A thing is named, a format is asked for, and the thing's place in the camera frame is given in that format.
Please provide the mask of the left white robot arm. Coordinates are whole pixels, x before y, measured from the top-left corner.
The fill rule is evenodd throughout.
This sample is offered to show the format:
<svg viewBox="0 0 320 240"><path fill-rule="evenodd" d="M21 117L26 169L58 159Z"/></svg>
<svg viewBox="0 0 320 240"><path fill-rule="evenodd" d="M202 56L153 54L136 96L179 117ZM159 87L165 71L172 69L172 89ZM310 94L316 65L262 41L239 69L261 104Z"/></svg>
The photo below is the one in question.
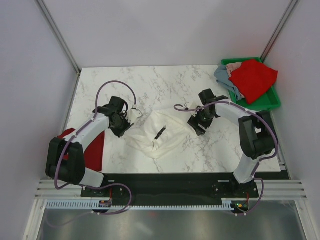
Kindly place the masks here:
<svg viewBox="0 0 320 240"><path fill-rule="evenodd" d="M49 143L45 173L54 179L59 190L58 180L71 185L86 186L99 197L106 196L110 185L104 181L104 174L89 169L85 165L85 150L106 130L110 129L117 137L122 137L142 113L131 108L124 111L127 102L113 96L104 106L98 106L89 120L64 138L53 138Z"/></svg>

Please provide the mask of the white t shirt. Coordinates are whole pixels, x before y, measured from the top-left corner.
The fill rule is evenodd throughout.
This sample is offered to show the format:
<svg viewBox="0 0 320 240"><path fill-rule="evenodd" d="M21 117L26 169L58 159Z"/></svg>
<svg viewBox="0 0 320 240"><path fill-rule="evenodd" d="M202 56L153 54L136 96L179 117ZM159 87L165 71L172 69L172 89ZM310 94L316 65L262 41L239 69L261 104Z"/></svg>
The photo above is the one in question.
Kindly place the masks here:
<svg viewBox="0 0 320 240"><path fill-rule="evenodd" d="M159 159L175 150L189 136L196 136L188 124L191 114L173 108L154 110L140 127L125 135L128 146L152 159Z"/></svg>

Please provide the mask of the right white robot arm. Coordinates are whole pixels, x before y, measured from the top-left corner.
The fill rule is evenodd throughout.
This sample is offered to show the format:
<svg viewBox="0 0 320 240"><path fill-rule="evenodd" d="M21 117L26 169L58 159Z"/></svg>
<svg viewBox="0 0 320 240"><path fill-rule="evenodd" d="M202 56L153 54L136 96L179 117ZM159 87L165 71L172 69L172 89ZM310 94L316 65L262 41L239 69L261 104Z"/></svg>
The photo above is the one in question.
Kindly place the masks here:
<svg viewBox="0 0 320 240"><path fill-rule="evenodd" d="M243 155L233 172L235 181L229 184L229 191L240 197L247 191L246 184L253 180L260 163L278 149L271 115L265 110L250 111L224 95L215 96L211 89L203 90L198 96L203 106L197 106L187 122L197 136L204 135L215 118L227 119L238 126Z"/></svg>

